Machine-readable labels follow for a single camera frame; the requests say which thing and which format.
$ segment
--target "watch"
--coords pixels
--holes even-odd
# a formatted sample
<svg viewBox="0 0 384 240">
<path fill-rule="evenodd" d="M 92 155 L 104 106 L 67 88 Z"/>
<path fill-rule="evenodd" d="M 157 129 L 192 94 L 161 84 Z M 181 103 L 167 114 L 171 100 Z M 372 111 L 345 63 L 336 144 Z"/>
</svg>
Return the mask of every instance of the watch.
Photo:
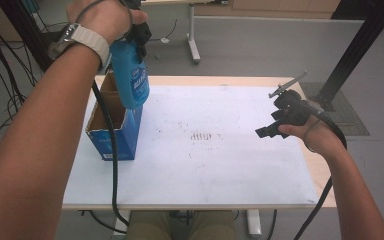
<svg viewBox="0 0 384 240">
<path fill-rule="evenodd" d="M 76 42 L 91 48 L 98 54 L 101 58 L 100 69 L 107 65 L 110 55 L 107 41 L 101 35 L 82 27 L 79 23 L 72 23 L 66 27 L 61 38 L 57 42 L 52 42 L 49 46 L 48 56 L 52 60 L 55 60 L 67 50 L 69 46 Z"/>
</svg>

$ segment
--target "blue bottle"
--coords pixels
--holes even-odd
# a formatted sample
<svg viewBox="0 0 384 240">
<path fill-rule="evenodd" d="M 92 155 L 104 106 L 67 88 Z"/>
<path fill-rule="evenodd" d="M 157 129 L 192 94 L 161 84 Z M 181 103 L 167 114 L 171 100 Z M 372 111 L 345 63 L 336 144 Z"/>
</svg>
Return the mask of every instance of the blue bottle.
<svg viewBox="0 0 384 240">
<path fill-rule="evenodd" d="M 134 41 L 115 41 L 110 47 L 115 82 L 123 106 L 136 109 L 149 96 L 148 72 Z"/>
</svg>

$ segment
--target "right hand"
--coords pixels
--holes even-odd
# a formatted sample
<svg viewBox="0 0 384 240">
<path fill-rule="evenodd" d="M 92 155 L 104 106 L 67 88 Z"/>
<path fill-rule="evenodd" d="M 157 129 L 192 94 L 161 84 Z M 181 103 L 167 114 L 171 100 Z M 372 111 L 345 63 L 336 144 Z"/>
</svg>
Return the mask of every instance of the right hand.
<svg viewBox="0 0 384 240">
<path fill-rule="evenodd" d="M 301 138 L 308 148 L 325 158 L 345 149 L 329 126 L 314 116 L 310 116 L 304 126 L 280 125 L 278 130 Z"/>
<path fill-rule="evenodd" d="M 73 23 L 79 14 L 95 0 L 73 0 L 67 6 L 68 21 Z M 130 18 L 127 8 L 118 0 L 105 0 L 87 10 L 79 23 L 107 40 L 108 44 L 122 36 L 129 30 Z M 132 24 L 141 24 L 148 19 L 148 15 L 140 10 L 130 10 L 133 17 Z"/>
</svg>

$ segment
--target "open box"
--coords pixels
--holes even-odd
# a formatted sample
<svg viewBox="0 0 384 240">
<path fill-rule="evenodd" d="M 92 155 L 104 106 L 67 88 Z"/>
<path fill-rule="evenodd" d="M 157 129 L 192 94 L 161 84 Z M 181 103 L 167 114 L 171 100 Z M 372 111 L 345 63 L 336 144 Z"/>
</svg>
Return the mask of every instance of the open box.
<svg viewBox="0 0 384 240">
<path fill-rule="evenodd" d="M 134 160 L 138 140 L 142 106 L 131 110 L 126 109 L 120 101 L 115 78 L 112 72 L 107 73 L 102 83 L 101 96 L 108 108 L 117 139 L 118 160 Z M 112 160 L 111 138 L 102 109 L 95 103 L 86 127 L 86 133 L 92 140 L 102 159 Z"/>
</svg>

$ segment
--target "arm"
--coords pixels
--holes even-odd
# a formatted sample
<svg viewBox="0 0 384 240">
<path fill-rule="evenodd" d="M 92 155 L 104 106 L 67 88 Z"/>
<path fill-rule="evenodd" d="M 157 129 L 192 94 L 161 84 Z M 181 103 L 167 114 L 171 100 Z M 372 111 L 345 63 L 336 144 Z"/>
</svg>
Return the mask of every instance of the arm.
<svg viewBox="0 0 384 240">
<path fill-rule="evenodd" d="M 69 21 L 90 2 L 72 3 Z M 132 13 L 134 23 L 147 18 L 140 11 Z M 86 12 L 80 23 L 111 44 L 130 21 L 118 1 L 107 0 Z M 99 64 L 88 47 L 71 47 L 44 74 L 2 139 L 0 239 L 53 238 Z"/>
<path fill-rule="evenodd" d="M 315 117 L 305 126 L 282 125 L 322 155 L 331 171 L 342 239 L 384 239 L 384 219 L 351 155 L 329 127 Z"/>
</svg>

